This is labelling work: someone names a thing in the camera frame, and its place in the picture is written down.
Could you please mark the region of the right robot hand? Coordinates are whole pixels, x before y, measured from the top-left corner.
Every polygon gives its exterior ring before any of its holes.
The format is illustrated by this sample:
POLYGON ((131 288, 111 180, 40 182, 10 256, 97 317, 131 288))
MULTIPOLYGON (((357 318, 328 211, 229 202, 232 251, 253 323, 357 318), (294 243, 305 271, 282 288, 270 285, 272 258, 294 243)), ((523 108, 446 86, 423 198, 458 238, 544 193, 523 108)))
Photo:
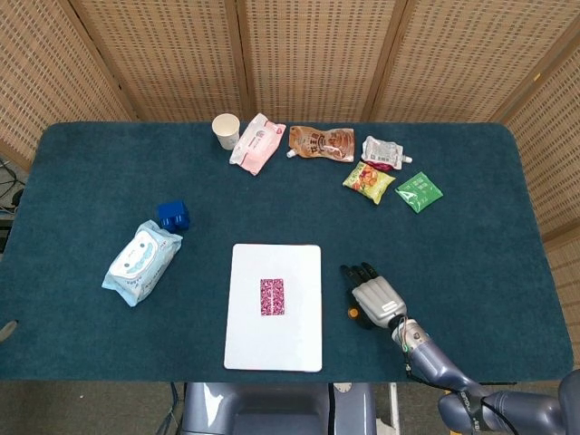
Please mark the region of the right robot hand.
POLYGON ((340 266, 347 284, 347 315, 364 329, 393 332, 407 316, 407 306, 389 282, 369 263, 340 266))

